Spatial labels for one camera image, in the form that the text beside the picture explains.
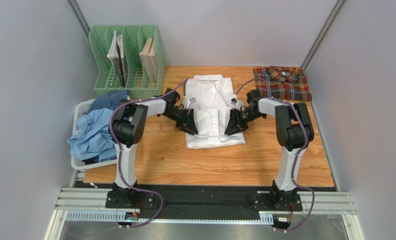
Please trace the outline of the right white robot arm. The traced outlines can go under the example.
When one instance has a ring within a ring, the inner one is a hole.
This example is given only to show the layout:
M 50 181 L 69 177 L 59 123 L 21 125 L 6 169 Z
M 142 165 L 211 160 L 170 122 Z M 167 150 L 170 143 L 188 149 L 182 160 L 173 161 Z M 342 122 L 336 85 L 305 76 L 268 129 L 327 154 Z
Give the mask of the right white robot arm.
M 234 95 L 234 106 L 224 134 L 232 136 L 248 129 L 248 123 L 258 118 L 272 116 L 275 119 L 276 138 L 281 146 L 280 166 L 270 194 L 270 205 L 283 210 L 298 200 L 296 176 L 302 157 L 314 139 L 314 129 L 304 102 L 290 103 L 268 96 L 258 90 L 247 93 L 248 105 L 243 105 Z

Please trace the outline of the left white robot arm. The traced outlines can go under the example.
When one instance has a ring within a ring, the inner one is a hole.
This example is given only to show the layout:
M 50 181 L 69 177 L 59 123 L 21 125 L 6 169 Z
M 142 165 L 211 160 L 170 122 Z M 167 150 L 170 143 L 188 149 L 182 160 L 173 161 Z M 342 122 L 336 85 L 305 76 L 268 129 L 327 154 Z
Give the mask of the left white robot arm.
M 109 125 L 109 132 L 117 151 L 117 172 L 112 190 L 107 194 L 106 208 L 129 209 L 139 207 L 140 194 L 153 192 L 137 187 L 135 172 L 136 151 L 144 135 L 146 120 L 151 116 L 163 115 L 175 121 L 175 127 L 190 135 L 198 134 L 194 110 L 176 105 L 180 99 L 174 89 L 167 89 L 161 96 L 145 100 L 122 100 L 115 109 Z

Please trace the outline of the white long sleeve shirt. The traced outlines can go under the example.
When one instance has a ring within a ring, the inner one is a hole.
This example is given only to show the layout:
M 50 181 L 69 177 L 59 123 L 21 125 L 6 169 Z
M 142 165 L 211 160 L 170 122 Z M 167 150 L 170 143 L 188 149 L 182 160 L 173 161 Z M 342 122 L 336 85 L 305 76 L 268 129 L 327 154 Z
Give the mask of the white long sleeve shirt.
M 196 98 L 194 108 L 197 135 L 186 134 L 188 149 L 212 149 L 245 144 L 242 133 L 225 135 L 233 97 L 233 83 L 221 74 L 195 75 L 185 85 L 186 97 Z

